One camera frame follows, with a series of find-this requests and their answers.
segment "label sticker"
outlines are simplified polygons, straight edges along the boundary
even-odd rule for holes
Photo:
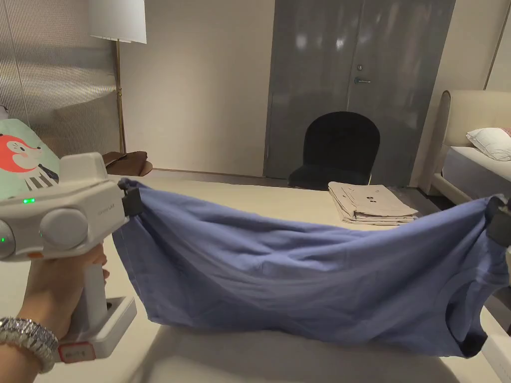
[[[96,359],[94,347],[89,342],[63,344],[59,346],[60,360],[64,363],[93,361]]]

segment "bed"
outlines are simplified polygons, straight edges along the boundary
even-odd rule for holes
[[[421,189],[456,204],[505,194],[511,196],[511,161],[495,161],[477,150],[466,134],[480,128],[511,126],[511,93],[446,91],[442,95]]]

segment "folded beige clothing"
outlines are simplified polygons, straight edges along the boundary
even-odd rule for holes
[[[418,213],[381,185],[359,186],[331,182],[329,188],[344,222],[399,226],[412,222]]]
[[[331,182],[330,190],[344,205],[349,200],[353,210],[380,217],[403,217],[417,214],[417,210],[406,206],[389,189],[381,185],[349,185]]]
[[[343,221],[345,223],[349,223],[349,224],[354,224],[354,225],[402,226],[402,225],[405,225],[405,224],[413,221],[413,219],[411,219],[409,222],[400,222],[400,221],[396,221],[396,220],[385,221],[383,219],[378,220],[377,217],[374,217],[374,219],[370,220],[370,221],[362,221],[362,220],[353,219],[353,218],[349,217],[348,215],[346,215],[346,212],[342,209],[342,207],[339,204],[336,203],[335,207],[337,208],[337,211],[339,212],[341,221]]]

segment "door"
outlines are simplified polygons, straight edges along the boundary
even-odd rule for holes
[[[361,0],[277,0],[266,137],[266,177],[302,165],[318,117],[346,110]]]
[[[348,110],[380,130],[373,184],[409,184],[454,3],[364,2]]]
[[[264,175],[288,178],[310,123],[349,110],[381,133],[372,182],[408,185],[454,4],[276,0]]]

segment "black chair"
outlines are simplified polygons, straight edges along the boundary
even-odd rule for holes
[[[307,129],[304,165],[289,176],[289,186],[328,190],[332,181],[368,185],[379,147],[380,132],[367,117],[325,114]]]

